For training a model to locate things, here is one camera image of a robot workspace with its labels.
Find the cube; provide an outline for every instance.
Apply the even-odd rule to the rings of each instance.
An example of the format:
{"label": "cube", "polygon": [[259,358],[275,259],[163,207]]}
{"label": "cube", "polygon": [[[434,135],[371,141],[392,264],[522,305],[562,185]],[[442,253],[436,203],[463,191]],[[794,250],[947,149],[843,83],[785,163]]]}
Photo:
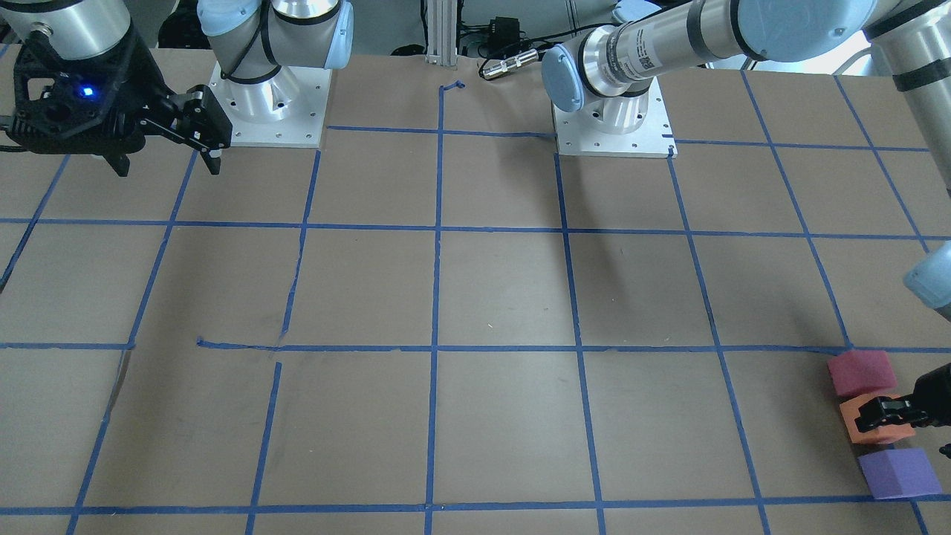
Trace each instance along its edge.
{"label": "cube", "polygon": [[859,457],[876,500],[941,494],[941,482],[923,449],[887,449]]}
{"label": "cube", "polygon": [[843,398],[883,392],[898,386],[884,351],[850,349],[828,362],[835,391]]}
{"label": "cube", "polygon": [[[843,420],[845,420],[845,428],[848,429],[848,438],[852,441],[852,444],[892,444],[901,439],[915,436],[915,429],[908,424],[876,427],[866,433],[859,431],[859,428],[855,425],[855,419],[859,417],[859,407],[879,395],[881,394],[864,394],[839,405],[839,410],[842,412]],[[899,396],[889,394],[888,397],[895,399]]]}

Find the white mounting plate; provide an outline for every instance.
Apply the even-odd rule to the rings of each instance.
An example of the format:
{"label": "white mounting plate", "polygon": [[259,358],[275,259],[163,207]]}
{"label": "white mounting plate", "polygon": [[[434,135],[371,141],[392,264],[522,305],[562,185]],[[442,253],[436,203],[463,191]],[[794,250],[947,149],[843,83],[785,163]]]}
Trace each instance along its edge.
{"label": "white mounting plate", "polygon": [[641,128],[628,134],[609,134],[579,121],[577,111],[554,109],[554,129],[558,133],[558,153],[566,156],[617,156],[623,158],[667,158],[677,155],[673,129],[660,84],[650,84],[650,104]]}
{"label": "white mounting plate", "polygon": [[[291,149],[318,149],[323,135],[323,120],[327,113],[327,98],[330,96],[328,69],[307,67],[284,67],[291,69],[301,83],[306,102],[298,102],[295,111],[274,123],[251,123],[236,117],[228,103],[221,97],[224,113],[231,119],[231,147],[285,147]],[[221,67],[216,63],[208,86],[215,96],[221,82]]]}

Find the metal connector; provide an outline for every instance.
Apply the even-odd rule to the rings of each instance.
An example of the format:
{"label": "metal connector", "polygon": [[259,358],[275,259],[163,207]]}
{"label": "metal connector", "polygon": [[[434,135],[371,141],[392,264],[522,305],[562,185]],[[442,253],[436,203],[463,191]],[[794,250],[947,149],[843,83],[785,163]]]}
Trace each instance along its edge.
{"label": "metal connector", "polygon": [[485,68],[485,70],[482,71],[482,75],[486,80],[495,80],[514,70],[521,69],[526,65],[531,65],[536,61],[538,61],[538,50],[526,50],[517,56],[503,59],[495,65]]}

